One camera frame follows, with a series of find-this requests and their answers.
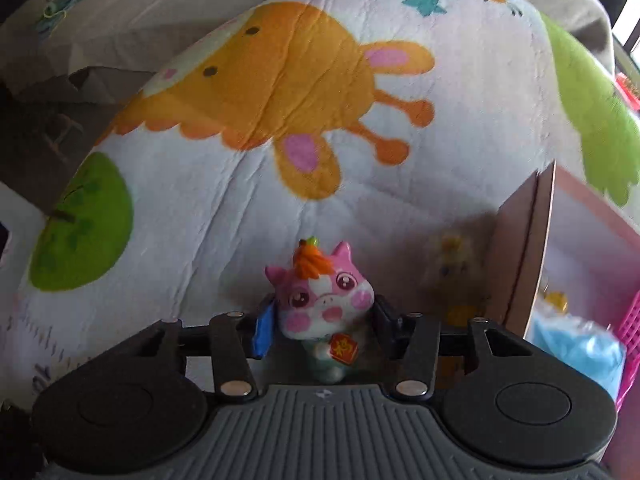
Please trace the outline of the blue tissue pack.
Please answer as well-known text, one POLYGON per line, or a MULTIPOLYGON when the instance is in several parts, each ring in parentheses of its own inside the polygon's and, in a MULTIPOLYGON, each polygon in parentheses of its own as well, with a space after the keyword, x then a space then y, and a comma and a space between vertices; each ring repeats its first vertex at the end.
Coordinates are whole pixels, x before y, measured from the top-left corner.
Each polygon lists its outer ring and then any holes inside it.
POLYGON ((626 347, 609 330, 553 308, 535 308, 525 339, 586 375, 617 400, 626 347))

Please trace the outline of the pink toy net racket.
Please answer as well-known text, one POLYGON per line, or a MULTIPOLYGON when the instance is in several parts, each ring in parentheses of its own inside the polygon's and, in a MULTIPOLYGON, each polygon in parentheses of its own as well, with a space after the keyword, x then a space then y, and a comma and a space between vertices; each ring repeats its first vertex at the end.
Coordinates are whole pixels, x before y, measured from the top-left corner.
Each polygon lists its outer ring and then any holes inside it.
POLYGON ((623 407, 627 394, 634 385, 634 378, 636 378, 639 369, 640 292, 634 295, 634 300, 631 301, 623 321, 616 328, 615 335, 626 349, 623 376, 616 399, 616 411, 619 412, 623 407))

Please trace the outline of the colourful giraffe play mat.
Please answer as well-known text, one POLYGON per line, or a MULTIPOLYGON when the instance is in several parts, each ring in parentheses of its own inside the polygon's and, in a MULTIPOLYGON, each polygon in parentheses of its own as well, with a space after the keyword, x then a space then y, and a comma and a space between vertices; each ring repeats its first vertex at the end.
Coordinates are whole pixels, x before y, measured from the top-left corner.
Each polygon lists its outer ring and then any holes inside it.
POLYGON ((638 120, 549 3, 242 6, 134 94, 49 211, 8 209, 1 394, 29 406, 160 318, 251 306, 311 235, 415 308, 437 235, 484 242, 552 162, 638 217, 638 120))

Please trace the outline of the pink cardboard box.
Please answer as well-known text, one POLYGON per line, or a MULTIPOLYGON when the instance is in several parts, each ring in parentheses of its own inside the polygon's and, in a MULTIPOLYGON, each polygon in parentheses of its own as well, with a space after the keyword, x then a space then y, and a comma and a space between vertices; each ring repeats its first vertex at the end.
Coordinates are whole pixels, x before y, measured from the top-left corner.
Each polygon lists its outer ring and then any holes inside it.
MULTIPOLYGON (((500 206, 485 269, 486 314, 512 333, 525 337, 533 310, 556 295, 568 314, 615 335, 639 292, 639 227, 552 162, 500 206)), ((639 370, 603 461, 617 477, 638 477, 639 370)))

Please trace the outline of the small yellow haired figurine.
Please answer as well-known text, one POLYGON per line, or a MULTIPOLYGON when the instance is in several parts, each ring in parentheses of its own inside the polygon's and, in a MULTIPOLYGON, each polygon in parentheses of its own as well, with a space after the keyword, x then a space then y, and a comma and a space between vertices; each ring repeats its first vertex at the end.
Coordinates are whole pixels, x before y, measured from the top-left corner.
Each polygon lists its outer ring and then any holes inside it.
POLYGON ((485 273, 469 237, 455 232, 437 237, 422 284, 428 310, 446 325, 464 327, 486 313, 485 273))

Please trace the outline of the pink cat figurine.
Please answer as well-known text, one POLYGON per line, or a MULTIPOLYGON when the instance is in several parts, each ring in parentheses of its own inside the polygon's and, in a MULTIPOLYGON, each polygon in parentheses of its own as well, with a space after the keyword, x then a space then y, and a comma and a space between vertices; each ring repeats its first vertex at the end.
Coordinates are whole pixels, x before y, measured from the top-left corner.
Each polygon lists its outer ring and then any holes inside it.
POLYGON ((279 330, 300 343, 318 382, 337 384, 364 367, 374 289, 348 243, 326 254, 314 237, 301 240, 291 266, 266 266, 265 276, 276 294, 279 330))

